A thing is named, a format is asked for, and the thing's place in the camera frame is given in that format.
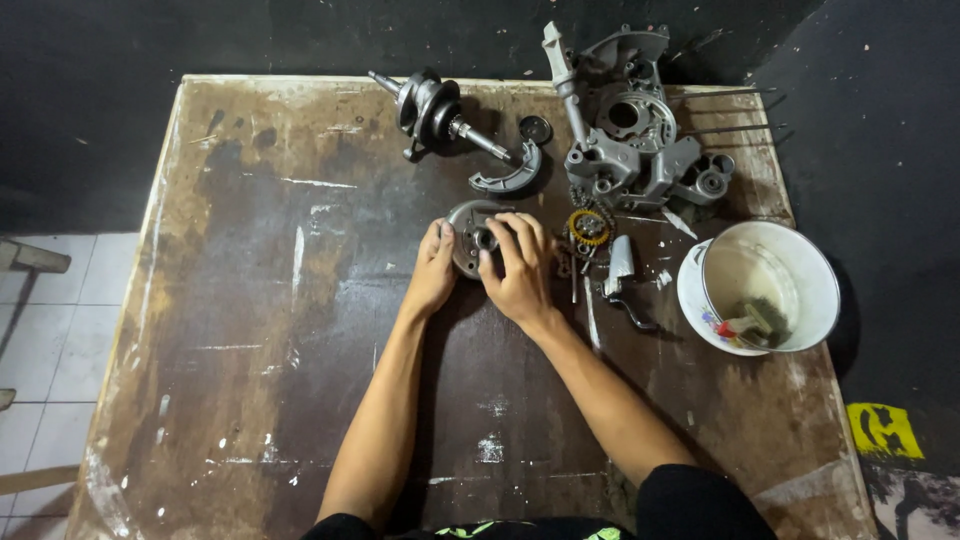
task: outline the yellow gear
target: yellow gear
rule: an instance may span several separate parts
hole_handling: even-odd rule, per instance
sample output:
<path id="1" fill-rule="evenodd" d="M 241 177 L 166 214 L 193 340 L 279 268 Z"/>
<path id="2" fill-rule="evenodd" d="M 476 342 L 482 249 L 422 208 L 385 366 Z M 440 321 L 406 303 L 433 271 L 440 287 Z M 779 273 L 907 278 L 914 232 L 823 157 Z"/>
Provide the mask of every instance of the yellow gear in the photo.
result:
<path id="1" fill-rule="evenodd" d="M 587 238 L 580 234 L 577 231 L 577 218 L 583 217 L 585 215 L 591 215 L 600 220 L 600 223 L 603 223 L 603 232 L 595 238 Z M 602 215 L 598 214 L 593 210 L 579 209 L 570 214 L 570 218 L 566 220 L 567 226 L 570 228 L 570 232 L 573 234 L 573 237 L 582 244 L 587 244 L 588 246 L 599 246 L 600 244 L 607 241 L 607 238 L 610 237 L 610 228 L 607 227 L 607 221 L 603 218 Z"/>

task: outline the hand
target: hand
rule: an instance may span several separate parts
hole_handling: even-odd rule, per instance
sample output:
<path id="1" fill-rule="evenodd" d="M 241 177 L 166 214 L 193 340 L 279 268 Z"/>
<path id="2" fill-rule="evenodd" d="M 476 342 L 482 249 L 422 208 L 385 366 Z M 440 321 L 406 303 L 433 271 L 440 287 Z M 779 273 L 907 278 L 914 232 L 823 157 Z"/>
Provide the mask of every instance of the hand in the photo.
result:
<path id="1" fill-rule="evenodd" d="M 496 276 L 490 252 L 482 250 L 480 279 L 500 311 L 529 333 L 554 311 L 548 286 L 553 237 L 530 214 L 498 213 L 495 217 L 487 220 L 487 227 L 500 242 L 507 276 L 502 281 Z M 504 223 L 516 232 L 519 249 Z"/>
<path id="2" fill-rule="evenodd" d="M 407 286 L 407 294 L 403 297 L 401 311 L 405 310 L 413 316 L 429 317 L 440 309 L 457 282 L 451 264 L 452 257 L 453 226 L 442 217 L 435 219 L 420 241 L 417 265 Z"/>

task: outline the black shirt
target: black shirt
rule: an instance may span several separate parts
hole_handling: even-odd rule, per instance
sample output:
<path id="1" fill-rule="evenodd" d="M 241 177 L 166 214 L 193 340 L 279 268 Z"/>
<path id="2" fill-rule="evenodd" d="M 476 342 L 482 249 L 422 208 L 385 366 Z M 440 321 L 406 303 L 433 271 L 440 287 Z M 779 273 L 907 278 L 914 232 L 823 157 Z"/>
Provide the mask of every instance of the black shirt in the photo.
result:
<path id="1" fill-rule="evenodd" d="M 661 465 L 636 494 L 636 537 L 601 519 L 541 518 L 504 520 L 413 530 L 410 540 L 686 540 L 763 539 L 777 536 L 750 500 L 729 480 L 699 467 Z M 303 535 L 302 540 L 375 540 L 366 522 L 349 514 L 334 514 Z"/>

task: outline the white tile floor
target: white tile floor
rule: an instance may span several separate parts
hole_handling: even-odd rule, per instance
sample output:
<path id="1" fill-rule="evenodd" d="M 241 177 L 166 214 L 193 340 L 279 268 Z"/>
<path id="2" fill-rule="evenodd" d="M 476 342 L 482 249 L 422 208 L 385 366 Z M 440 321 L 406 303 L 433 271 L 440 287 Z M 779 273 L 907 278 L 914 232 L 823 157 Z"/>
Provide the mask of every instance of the white tile floor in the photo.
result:
<path id="1" fill-rule="evenodd" d="M 137 233 L 23 236 L 73 259 L 65 274 L 40 274 L 0 356 L 0 475 L 79 463 L 107 370 Z M 0 277 L 0 335 L 11 323 L 26 273 Z M 3 540 L 58 540 L 73 484 L 0 497 Z"/>

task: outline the black wall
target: black wall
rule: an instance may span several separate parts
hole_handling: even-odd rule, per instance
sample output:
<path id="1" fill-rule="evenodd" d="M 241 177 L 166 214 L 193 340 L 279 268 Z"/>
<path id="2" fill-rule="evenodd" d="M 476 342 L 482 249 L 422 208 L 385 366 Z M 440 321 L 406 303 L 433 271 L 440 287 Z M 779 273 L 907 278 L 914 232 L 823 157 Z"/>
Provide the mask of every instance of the black wall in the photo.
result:
<path id="1" fill-rule="evenodd" d="M 540 41 L 554 19 L 578 49 L 624 23 L 667 24 L 668 81 L 740 83 L 821 3 L 9 0 L 0 232 L 138 230 L 184 73 L 405 76 L 430 65 L 444 77 L 549 79 Z"/>
<path id="2" fill-rule="evenodd" d="M 777 151 L 798 227 L 841 278 L 844 312 L 828 342 L 844 400 L 905 409 L 924 453 L 861 456 L 875 502 L 907 522 L 940 515 L 932 523 L 955 537 L 958 20 L 952 1 L 828 0 L 751 79 L 783 90 L 766 105 L 789 123 Z"/>

